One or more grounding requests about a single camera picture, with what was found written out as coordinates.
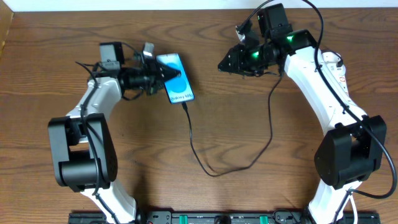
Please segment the blue Galaxy smartphone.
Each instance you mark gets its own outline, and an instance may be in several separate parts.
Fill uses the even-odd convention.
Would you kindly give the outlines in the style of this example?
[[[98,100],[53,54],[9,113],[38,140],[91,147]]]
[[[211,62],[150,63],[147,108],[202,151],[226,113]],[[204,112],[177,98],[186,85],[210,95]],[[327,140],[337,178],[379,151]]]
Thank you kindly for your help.
[[[165,82],[165,89],[171,104],[193,101],[195,95],[190,85],[179,54],[163,54],[156,56],[158,62],[180,71],[180,76]]]

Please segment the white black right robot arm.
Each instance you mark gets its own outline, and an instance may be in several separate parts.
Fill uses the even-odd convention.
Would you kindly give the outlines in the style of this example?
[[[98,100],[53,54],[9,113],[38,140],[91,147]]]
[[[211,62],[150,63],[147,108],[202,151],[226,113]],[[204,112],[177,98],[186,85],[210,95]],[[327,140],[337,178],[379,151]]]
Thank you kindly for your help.
[[[323,131],[314,157],[320,183],[307,205],[302,223],[337,223],[344,207],[353,203],[359,186],[388,159],[386,124],[370,117],[348,94],[340,55],[321,50],[321,38],[294,30],[282,4],[265,2],[254,10],[261,33],[246,19],[236,27],[239,43],[218,64],[222,72],[260,77],[277,65],[299,87]]]

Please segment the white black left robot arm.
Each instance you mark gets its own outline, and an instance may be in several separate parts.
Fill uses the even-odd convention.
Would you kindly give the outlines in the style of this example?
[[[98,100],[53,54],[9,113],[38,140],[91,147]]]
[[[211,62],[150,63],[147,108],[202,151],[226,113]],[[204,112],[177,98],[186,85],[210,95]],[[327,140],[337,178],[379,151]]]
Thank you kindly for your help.
[[[50,148],[58,185],[90,198],[107,223],[147,223],[117,179],[118,160],[107,121],[115,105],[126,99],[127,90],[153,95],[183,70],[159,62],[149,42],[141,52],[133,51],[138,66],[125,67],[124,45],[100,43],[100,61],[82,64],[89,73],[87,90],[74,109],[49,121]]]

